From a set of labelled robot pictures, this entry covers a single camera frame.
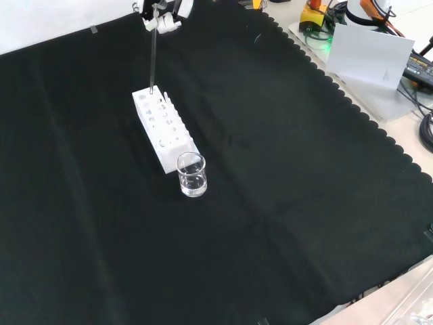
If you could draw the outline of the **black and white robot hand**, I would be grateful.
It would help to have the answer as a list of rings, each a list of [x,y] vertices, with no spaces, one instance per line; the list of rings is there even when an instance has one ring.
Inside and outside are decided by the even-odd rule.
[[[181,27],[192,12],[194,0],[140,0],[132,4],[147,31],[171,33]]]

